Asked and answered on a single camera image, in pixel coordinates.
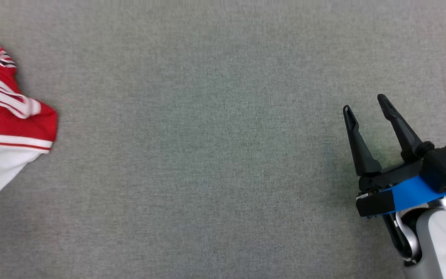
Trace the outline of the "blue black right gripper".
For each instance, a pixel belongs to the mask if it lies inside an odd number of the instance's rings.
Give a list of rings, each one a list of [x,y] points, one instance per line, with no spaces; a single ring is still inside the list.
[[[403,163],[386,168],[375,160],[359,132],[355,115],[346,105],[342,109],[345,119],[349,146],[352,152],[354,168],[359,179],[360,193],[356,198],[356,208],[361,217],[400,212],[446,196],[444,192],[435,192],[419,175],[422,162],[418,161],[433,150],[430,141],[421,141],[412,127],[400,115],[395,106],[384,94],[378,94],[377,100],[383,115],[395,131],[401,147]]]

